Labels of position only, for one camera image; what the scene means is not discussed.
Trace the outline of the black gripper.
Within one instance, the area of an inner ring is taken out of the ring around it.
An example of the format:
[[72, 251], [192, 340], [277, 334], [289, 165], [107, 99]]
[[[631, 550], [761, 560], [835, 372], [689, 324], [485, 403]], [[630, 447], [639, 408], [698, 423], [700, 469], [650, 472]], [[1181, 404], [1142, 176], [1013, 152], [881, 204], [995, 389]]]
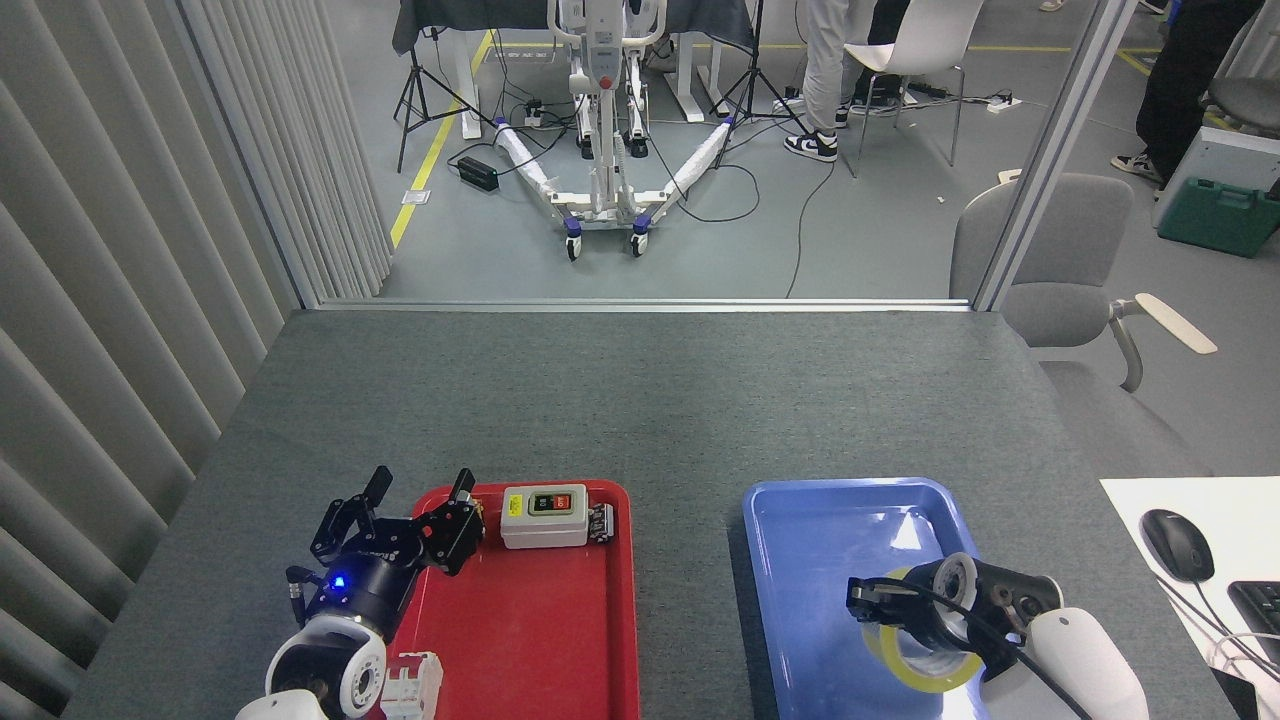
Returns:
[[483, 542], [483, 506], [471, 495], [476, 480], [462, 468], [445, 501], [410, 519], [417, 544], [342, 552], [352, 525], [362, 533], [372, 530], [376, 509], [392, 482], [389, 468], [376, 466], [362, 492], [328, 505], [310, 544], [326, 575], [305, 607], [305, 621], [332, 615], [352, 618], [374, 632], [394, 632], [421, 568], [439, 568], [456, 577]]
[[[888, 602], [893, 594], [904, 594], [900, 603]], [[982, 625], [928, 594], [916, 593], [901, 578], [851, 577], [847, 602], [852, 603], [852, 616], [859, 623], [901, 626], [916, 644], [934, 652], [980, 653], [989, 643]]]

